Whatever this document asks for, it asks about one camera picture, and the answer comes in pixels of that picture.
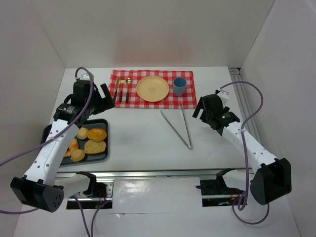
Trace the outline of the aluminium rail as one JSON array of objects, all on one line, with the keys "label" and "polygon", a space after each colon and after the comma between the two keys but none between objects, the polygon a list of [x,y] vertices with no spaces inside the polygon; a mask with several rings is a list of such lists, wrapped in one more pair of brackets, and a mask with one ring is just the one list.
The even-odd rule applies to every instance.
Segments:
[{"label": "aluminium rail", "polygon": [[[242,78],[240,76],[240,68],[228,68],[228,69],[229,69],[230,77],[233,82],[242,81]],[[242,120],[245,120],[246,118],[248,118],[249,116],[253,114],[253,111],[250,107],[250,104],[246,95],[246,89],[253,89],[253,87],[245,83],[236,83],[233,85],[233,87],[237,95],[237,102],[241,110]],[[251,118],[247,122],[247,124],[245,125],[245,128],[260,144],[262,144],[254,118]]]},{"label": "aluminium rail", "polygon": [[184,177],[212,176],[224,169],[185,169],[185,170],[149,170],[149,171],[111,171],[92,172],[97,178],[145,178],[145,177]]}]

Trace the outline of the metal tongs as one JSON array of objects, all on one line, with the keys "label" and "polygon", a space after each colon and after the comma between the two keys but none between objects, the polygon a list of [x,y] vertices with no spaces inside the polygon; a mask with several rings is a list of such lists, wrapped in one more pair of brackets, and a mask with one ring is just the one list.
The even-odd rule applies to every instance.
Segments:
[{"label": "metal tongs", "polygon": [[165,113],[160,110],[160,114],[162,115],[165,122],[168,124],[170,129],[177,135],[177,137],[182,141],[182,143],[185,145],[185,147],[188,150],[192,150],[192,142],[190,137],[190,132],[188,129],[187,119],[184,113],[183,105],[180,104],[180,111],[181,111],[181,119],[176,119],[175,124],[169,121]]}]

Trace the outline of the glazed donut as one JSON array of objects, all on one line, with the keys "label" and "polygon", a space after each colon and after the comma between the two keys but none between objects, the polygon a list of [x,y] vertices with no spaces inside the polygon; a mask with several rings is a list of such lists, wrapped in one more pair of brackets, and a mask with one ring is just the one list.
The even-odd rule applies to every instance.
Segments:
[{"label": "glazed donut", "polygon": [[107,138],[107,133],[101,128],[93,128],[88,131],[87,137],[95,142],[100,142]]}]

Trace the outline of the aluminium rail right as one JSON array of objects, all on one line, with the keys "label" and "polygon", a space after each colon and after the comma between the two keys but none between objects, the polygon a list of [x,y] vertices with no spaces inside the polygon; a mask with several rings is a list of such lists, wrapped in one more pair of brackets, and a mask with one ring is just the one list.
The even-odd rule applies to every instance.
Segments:
[{"label": "aluminium rail right", "polygon": [[[240,68],[228,68],[228,69],[229,69],[230,77],[233,82],[242,81],[242,78],[240,76]],[[236,83],[233,85],[233,87],[237,95],[237,102],[241,110],[242,120],[245,120],[246,118],[248,118],[249,116],[253,114],[253,111],[250,107],[250,104],[246,95],[246,89],[253,89],[253,87],[245,83]],[[262,144],[254,118],[251,118],[247,122],[247,124],[245,125],[245,128],[260,144]]]}]

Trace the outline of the flat round bread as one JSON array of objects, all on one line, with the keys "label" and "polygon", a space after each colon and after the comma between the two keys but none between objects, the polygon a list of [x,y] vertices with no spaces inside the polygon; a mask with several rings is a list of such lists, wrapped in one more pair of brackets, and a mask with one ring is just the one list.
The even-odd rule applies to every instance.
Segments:
[{"label": "flat round bread", "polygon": [[84,145],[84,152],[90,155],[99,154],[103,153],[106,150],[106,147],[107,145],[104,141],[96,142],[88,140]]}]

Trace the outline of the yellow plate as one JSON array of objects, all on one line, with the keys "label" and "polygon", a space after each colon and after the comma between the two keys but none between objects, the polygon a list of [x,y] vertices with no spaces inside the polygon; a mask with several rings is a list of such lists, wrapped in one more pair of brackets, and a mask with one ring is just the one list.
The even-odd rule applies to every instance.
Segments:
[{"label": "yellow plate", "polygon": [[147,102],[158,102],[169,94],[169,84],[158,76],[142,78],[136,85],[137,95]]}]

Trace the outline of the red checkered cloth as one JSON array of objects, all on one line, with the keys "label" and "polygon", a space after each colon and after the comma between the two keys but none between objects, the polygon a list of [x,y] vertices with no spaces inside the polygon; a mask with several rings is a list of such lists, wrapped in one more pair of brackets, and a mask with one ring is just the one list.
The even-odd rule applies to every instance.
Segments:
[{"label": "red checkered cloth", "polygon": [[[136,93],[137,83],[144,77],[158,76],[167,81],[170,90],[169,94],[161,101],[147,102],[141,99]],[[161,70],[112,70],[110,77],[109,91],[112,96],[115,93],[115,84],[117,78],[132,79],[129,88],[129,102],[125,102],[127,85],[123,87],[122,102],[119,102],[120,84],[118,88],[116,107],[117,108],[137,108],[137,109],[178,109],[180,104],[184,109],[194,109],[197,105],[194,74],[192,71],[161,71]],[[181,97],[177,97],[173,93],[173,80],[176,77],[183,77],[187,81],[186,90]]]}]

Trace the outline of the blue cup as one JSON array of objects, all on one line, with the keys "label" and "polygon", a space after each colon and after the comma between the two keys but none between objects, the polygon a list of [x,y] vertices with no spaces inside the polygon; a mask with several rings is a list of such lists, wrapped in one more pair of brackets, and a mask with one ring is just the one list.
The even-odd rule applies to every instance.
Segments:
[{"label": "blue cup", "polygon": [[187,81],[183,77],[176,77],[173,80],[173,93],[177,97],[181,97],[186,90]]}]

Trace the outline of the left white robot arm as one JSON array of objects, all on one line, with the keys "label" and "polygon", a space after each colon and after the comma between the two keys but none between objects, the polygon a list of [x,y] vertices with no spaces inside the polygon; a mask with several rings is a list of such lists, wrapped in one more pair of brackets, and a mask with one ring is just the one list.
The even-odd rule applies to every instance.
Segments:
[{"label": "left white robot arm", "polygon": [[62,201],[79,192],[91,196],[97,190],[96,176],[80,171],[69,178],[56,181],[59,166],[71,141],[90,115],[111,109],[115,102],[106,84],[91,87],[88,80],[77,80],[73,93],[55,112],[54,121],[44,146],[23,177],[14,177],[10,187],[23,205],[55,212]]}]

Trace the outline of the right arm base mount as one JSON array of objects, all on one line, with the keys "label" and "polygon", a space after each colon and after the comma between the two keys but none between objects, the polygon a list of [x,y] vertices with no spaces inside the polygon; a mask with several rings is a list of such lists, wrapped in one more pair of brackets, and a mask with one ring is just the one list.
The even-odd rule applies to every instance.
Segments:
[{"label": "right arm base mount", "polygon": [[229,188],[224,181],[224,175],[233,168],[227,168],[216,173],[213,179],[202,179],[196,186],[201,192],[202,207],[231,206],[235,200],[238,200],[244,190]]}]

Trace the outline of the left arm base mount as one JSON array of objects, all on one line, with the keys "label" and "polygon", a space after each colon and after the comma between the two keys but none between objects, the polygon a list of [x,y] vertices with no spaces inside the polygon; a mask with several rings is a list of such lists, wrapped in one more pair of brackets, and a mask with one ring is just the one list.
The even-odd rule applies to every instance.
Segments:
[{"label": "left arm base mount", "polygon": [[77,193],[75,197],[78,199],[83,210],[86,209],[112,209],[113,207],[114,181],[105,180],[98,181],[97,187],[91,196],[84,193]]}]

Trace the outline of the small bun front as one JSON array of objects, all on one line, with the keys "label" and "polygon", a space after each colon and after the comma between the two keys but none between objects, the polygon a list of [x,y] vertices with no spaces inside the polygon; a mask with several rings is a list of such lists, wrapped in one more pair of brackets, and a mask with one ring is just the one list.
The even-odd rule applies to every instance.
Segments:
[{"label": "small bun front", "polygon": [[73,162],[79,162],[79,161],[83,160],[84,157],[85,157],[85,152],[84,152],[84,150],[81,150],[81,149],[73,150],[71,153],[71,160]]}]

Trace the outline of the small round bun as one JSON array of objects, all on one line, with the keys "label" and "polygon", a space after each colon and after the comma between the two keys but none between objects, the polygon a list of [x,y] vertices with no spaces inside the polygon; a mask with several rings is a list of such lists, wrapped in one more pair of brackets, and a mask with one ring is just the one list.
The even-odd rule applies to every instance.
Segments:
[{"label": "small round bun", "polygon": [[77,138],[80,140],[84,140],[88,137],[89,130],[85,127],[81,127],[77,133]]}]

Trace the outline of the aluminium rail front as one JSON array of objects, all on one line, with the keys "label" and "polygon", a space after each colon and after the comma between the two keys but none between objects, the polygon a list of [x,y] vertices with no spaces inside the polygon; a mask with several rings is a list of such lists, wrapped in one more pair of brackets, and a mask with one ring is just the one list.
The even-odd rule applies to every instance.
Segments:
[{"label": "aluminium rail front", "polygon": [[145,178],[145,177],[184,177],[212,176],[224,169],[185,169],[185,170],[149,170],[149,171],[111,171],[92,172],[97,178]]}]

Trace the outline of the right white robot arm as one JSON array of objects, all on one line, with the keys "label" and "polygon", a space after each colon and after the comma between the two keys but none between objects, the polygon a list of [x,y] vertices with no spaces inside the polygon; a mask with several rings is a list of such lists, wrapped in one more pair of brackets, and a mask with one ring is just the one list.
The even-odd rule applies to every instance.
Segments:
[{"label": "right white robot arm", "polygon": [[246,129],[239,118],[228,107],[223,106],[227,96],[211,94],[199,99],[193,113],[228,140],[241,154],[247,155],[248,166],[253,175],[228,168],[219,172],[219,180],[228,188],[244,191],[246,185],[253,198],[266,205],[291,192],[291,165],[267,151]]}]

